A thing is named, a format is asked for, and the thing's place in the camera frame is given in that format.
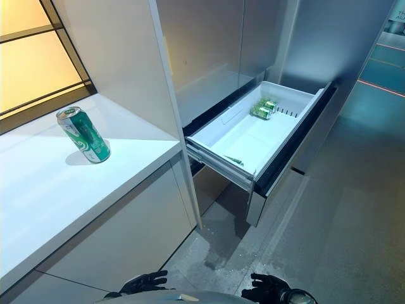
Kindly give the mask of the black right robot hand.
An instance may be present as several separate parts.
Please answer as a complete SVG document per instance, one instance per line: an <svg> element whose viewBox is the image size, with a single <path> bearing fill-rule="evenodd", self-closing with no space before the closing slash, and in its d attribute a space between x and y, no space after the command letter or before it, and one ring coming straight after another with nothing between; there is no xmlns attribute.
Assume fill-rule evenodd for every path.
<svg viewBox="0 0 405 304"><path fill-rule="evenodd" d="M256 303L282 303L282 295L291 290L288 283L274 275L251 274L252 289L243 289L241 297Z"/></svg>

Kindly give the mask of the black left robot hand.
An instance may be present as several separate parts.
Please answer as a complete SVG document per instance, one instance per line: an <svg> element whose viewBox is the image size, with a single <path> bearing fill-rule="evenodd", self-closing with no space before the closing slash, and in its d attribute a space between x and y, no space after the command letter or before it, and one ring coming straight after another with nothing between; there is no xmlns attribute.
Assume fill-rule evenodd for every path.
<svg viewBox="0 0 405 304"><path fill-rule="evenodd" d="M147 291L165 290L164 284L167 283L167 275L167 270L138 275L127 281L119 291L107 293L103 299L107 300Z"/></svg>

